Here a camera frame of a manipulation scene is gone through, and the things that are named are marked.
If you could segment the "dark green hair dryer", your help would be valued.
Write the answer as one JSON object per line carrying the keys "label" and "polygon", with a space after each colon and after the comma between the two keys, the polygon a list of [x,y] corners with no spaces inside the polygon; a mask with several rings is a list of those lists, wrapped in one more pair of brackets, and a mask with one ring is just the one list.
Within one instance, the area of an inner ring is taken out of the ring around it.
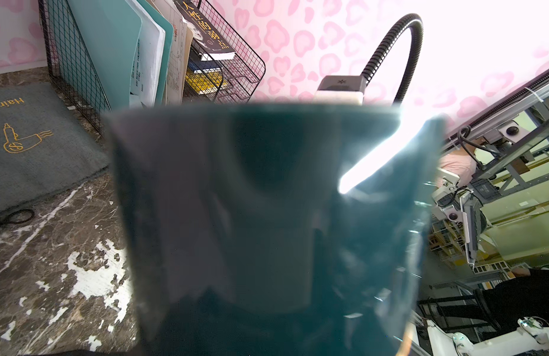
{"label": "dark green hair dryer", "polygon": [[396,355],[445,121],[251,103],[103,118],[143,355]]}

